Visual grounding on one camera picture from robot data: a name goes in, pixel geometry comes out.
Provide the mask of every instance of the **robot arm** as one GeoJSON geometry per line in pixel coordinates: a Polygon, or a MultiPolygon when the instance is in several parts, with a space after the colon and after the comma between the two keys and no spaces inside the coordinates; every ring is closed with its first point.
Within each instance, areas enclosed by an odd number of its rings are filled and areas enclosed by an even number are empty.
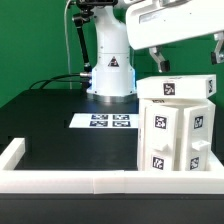
{"type": "Polygon", "coordinates": [[[169,70],[169,63],[158,46],[207,34],[215,34],[218,41],[211,54],[212,63],[224,62],[223,0],[134,1],[137,3],[126,13],[130,45],[134,49],[149,48],[160,71],[169,70]]]}

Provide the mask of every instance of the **white box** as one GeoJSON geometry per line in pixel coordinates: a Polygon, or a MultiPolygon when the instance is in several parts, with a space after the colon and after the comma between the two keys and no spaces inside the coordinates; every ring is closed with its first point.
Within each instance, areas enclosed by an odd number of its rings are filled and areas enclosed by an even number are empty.
{"type": "Polygon", "coordinates": [[[153,76],[137,81],[137,94],[141,99],[206,99],[214,93],[215,75],[153,76]]]}
{"type": "Polygon", "coordinates": [[[215,105],[207,99],[140,99],[138,170],[205,170],[214,114],[215,105]],[[156,127],[158,117],[166,128],[156,127]]]}

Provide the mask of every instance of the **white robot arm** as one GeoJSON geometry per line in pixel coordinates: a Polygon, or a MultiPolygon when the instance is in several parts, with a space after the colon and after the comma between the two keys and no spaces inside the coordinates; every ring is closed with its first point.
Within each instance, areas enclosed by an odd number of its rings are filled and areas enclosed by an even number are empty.
{"type": "Polygon", "coordinates": [[[130,65],[127,29],[113,14],[118,0],[76,0],[80,13],[73,16],[84,60],[84,70],[92,73],[87,96],[104,102],[126,102],[136,98],[135,71],[130,65]],[[82,26],[94,19],[97,32],[97,64],[92,69],[82,26]]]}
{"type": "Polygon", "coordinates": [[[223,0],[126,0],[131,5],[126,13],[130,45],[149,48],[160,71],[169,64],[159,46],[207,34],[215,34],[217,47],[211,54],[213,64],[224,62],[223,0]]]}

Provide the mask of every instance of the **black cable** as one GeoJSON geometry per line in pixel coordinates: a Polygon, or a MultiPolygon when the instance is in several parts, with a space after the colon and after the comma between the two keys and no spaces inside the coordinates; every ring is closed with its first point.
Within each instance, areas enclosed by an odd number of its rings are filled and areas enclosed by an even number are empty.
{"type": "Polygon", "coordinates": [[[47,82],[47,81],[51,81],[51,82],[77,82],[77,83],[82,83],[81,81],[77,81],[77,80],[40,80],[40,81],[37,81],[35,83],[33,83],[29,89],[32,89],[35,85],[39,84],[39,83],[42,83],[42,82],[47,82]]]}
{"type": "Polygon", "coordinates": [[[74,73],[74,74],[66,74],[66,75],[59,75],[55,76],[49,80],[47,80],[45,83],[43,83],[39,89],[43,89],[46,85],[48,85],[50,82],[53,82],[54,80],[57,79],[63,79],[63,78],[70,78],[70,77],[75,77],[75,76],[80,76],[79,73],[74,73]]]}

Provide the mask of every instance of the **black surface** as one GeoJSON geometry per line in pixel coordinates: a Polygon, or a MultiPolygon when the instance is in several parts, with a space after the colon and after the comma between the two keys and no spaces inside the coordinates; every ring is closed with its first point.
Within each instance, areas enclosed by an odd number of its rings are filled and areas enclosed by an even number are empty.
{"type": "Polygon", "coordinates": [[[14,137],[26,137],[16,169],[136,169],[137,129],[68,128],[74,113],[133,114],[138,104],[87,100],[78,90],[21,93],[0,110],[2,149],[14,137]]]}
{"type": "MultiPolygon", "coordinates": [[[[0,109],[3,150],[26,137],[17,169],[136,169],[137,129],[69,129],[73,113],[137,113],[138,103],[104,104],[78,91],[31,90],[0,109]]],[[[222,111],[216,112],[213,151],[222,157],[222,111]]],[[[224,195],[0,194],[0,223],[222,224],[224,195]]]]}

